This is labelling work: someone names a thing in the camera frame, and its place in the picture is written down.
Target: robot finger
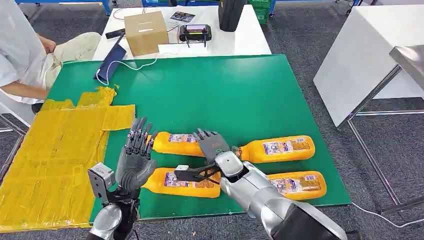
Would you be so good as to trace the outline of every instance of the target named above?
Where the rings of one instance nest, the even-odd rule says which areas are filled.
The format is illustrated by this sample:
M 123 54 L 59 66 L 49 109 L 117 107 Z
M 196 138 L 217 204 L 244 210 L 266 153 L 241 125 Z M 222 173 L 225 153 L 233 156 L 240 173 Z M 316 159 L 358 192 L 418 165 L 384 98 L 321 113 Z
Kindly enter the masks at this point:
M 155 139 L 157 135 L 158 135 L 158 132 L 154 131 L 154 133 L 151 135 L 150 140 L 148 141 L 146 145 L 145 153 L 148 159 L 150 159 L 150 154 L 152 153 L 153 144 L 155 143 Z
M 208 136 L 208 137 L 212 136 L 212 132 L 211 131 L 205 130 L 204 132 L 206 133 L 206 136 Z
M 149 136 L 149 132 L 152 129 L 153 124 L 149 122 L 146 126 L 146 129 L 141 132 L 141 146 L 140 146 L 140 154 L 144 155 L 146 154 L 146 144 L 147 144 L 147 137 Z
M 137 126 L 137 131 L 136 131 L 136 137 L 135 137 L 135 142 L 134 142 L 134 147 L 132 148 L 132 152 L 134 154 L 139 154 L 140 153 L 140 146 L 142 145 L 142 130 L 146 124 L 147 121 L 147 117 L 143 117 L 140 121 L 140 123 Z
M 200 128 L 197 128 L 197 131 L 198 131 L 198 135 L 200 137 L 200 140 L 204 140 L 206 138 L 205 132 Z
M 200 137 L 196 132 L 193 132 L 193 137 L 196 139 L 196 142 L 200 141 Z
M 135 136 L 137 132 L 137 126 L 139 125 L 140 121 L 140 118 L 134 119 L 134 121 L 132 122 L 131 129 L 129 130 L 129 133 L 126 136 L 125 149 L 127 154 L 131 154 L 132 152 L 132 148 L 136 140 Z

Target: yellow plastic sheet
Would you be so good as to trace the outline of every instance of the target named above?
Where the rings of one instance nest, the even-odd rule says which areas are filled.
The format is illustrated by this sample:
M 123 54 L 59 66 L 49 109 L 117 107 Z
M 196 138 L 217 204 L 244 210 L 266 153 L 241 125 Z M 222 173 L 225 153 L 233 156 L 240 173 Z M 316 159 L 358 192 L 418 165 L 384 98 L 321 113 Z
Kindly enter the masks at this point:
M 102 162 L 109 132 L 130 128 L 135 106 L 110 106 L 115 91 L 84 92 L 76 107 L 47 100 L 0 186 L 0 232 L 88 227 L 87 170 Z

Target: khaki pants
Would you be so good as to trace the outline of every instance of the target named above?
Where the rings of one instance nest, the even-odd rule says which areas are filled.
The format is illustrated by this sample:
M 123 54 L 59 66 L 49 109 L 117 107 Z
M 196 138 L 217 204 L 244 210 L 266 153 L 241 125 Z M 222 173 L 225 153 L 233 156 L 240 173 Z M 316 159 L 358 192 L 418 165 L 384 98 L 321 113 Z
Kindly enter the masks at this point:
M 50 89 L 66 61 L 90 61 L 100 42 L 97 32 L 83 33 L 64 44 L 57 45 L 53 53 L 53 65 L 45 73 L 45 86 Z

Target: plastic bottle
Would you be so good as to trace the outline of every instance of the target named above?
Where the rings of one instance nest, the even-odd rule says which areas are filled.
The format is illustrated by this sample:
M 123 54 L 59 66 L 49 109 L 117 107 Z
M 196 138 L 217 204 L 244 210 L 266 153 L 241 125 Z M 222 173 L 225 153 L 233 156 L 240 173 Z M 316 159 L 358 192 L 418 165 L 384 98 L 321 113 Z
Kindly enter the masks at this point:
M 238 148 L 241 160 L 254 164 L 305 160 L 314 154 L 314 141 L 306 135 L 256 140 Z
M 291 200 L 322 197 L 327 192 L 326 181 L 318 171 L 298 171 L 268 175 L 278 192 Z
M 159 132 L 153 150 L 164 154 L 204 156 L 191 134 Z M 311 137 L 299 135 L 251 141 L 234 151 L 239 157 L 241 155 L 241 160 L 260 164 L 309 159 L 315 154 L 315 145 Z
M 208 180 L 201 182 L 178 181 L 174 174 L 175 168 L 156 168 L 147 182 L 141 186 L 156 194 L 170 194 L 188 197 L 217 198 L 220 195 L 220 185 Z M 211 179 L 220 182 L 219 172 Z

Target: green table mat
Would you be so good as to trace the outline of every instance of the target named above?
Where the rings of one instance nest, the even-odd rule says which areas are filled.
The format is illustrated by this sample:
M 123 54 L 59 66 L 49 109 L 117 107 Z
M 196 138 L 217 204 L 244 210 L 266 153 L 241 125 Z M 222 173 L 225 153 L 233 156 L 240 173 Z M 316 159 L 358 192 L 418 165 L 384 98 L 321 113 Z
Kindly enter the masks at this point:
M 152 61 L 140 59 L 127 63 L 139 67 Z M 82 92 L 101 86 L 93 79 L 100 64 L 99 61 L 64 64 L 48 98 L 71 99 L 76 104 Z M 315 206 L 351 203 L 285 55 L 165 58 L 138 71 L 120 65 L 110 87 L 117 91 L 112 105 L 135 104 L 136 116 L 147 116 L 156 131 L 180 134 L 192 133 L 196 128 L 208 129 L 221 133 L 228 144 L 236 146 L 254 140 L 308 135 L 316 148 L 311 159 L 256 166 L 266 174 L 319 171 L 325 178 L 327 193 L 307 202 Z M 110 133 L 104 163 L 112 169 L 116 169 L 127 133 L 128 130 Z M 204 162 L 199 157 L 156 152 L 152 158 L 157 160 L 158 167 L 168 168 L 180 164 L 200 167 Z M 90 221 L 100 209 L 97 199 Z M 140 193 L 142 219 L 242 211 L 223 192 L 218 198 L 155 194 L 144 188 Z

